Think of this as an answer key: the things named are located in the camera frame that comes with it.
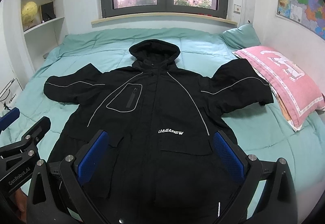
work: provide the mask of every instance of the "yellow globe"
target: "yellow globe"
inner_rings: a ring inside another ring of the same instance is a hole
[[[37,11],[38,8],[35,2],[26,3],[26,5],[22,8],[22,24],[27,26],[32,23],[37,15]]]

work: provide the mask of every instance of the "window sill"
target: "window sill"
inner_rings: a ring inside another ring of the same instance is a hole
[[[123,19],[123,18],[148,17],[148,16],[179,16],[179,17],[192,17],[192,18],[199,18],[199,19],[209,19],[209,20],[214,20],[214,21],[219,21],[219,22],[232,24],[232,25],[235,25],[237,27],[237,22],[231,21],[231,20],[228,20],[228,19],[217,18],[217,17],[212,17],[212,16],[206,16],[206,15],[199,15],[199,14],[174,13],[174,12],[152,12],[152,13],[127,14],[127,15],[121,15],[121,16],[115,16],[115,17],[101,18],[101,19],[93,20],[91,22],[91,24],[94,25],[94,24],[97,24],[97,23],[105,22],[105,21]]]

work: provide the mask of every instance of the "wall outlet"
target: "wall outlet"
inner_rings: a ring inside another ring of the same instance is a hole
[[[234,5],[234,12],[241,13],[242,12],[242,7],[239,5]]]

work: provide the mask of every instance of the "black jacket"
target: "black jacket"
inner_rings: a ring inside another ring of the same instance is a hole
[[[130,48],[132,66],[101,73],[92,64],[48,78],[45,95],[79,104],[49,161],[75,154],[99,130],[109,149],[84,187],[111,223],[213,223],[238,186],[211,140],[223,113],[273,102],[269,85],[246,59],[212,78],[179,69],[177,46],[146,40]]]

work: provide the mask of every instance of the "blue gripper pad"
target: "blue gripper pad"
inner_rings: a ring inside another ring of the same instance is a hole
[[[6,113],[3,117],[0,117],[0,132],[4,131],[7,127],[9,127],[16,119],[20,116],[20,111],[18,108],[13,108],[8,113]]]
[[[243,183],[245,180],[244,165],[219,132],[215,133],[213,137],[213,144],[217,154],[221,158],[222,163],[228,170],[233,180],[240,184]]]
[[[107,147],[108,134],[101,130],[78,151],[74,170],[81,186],[90,181]]]

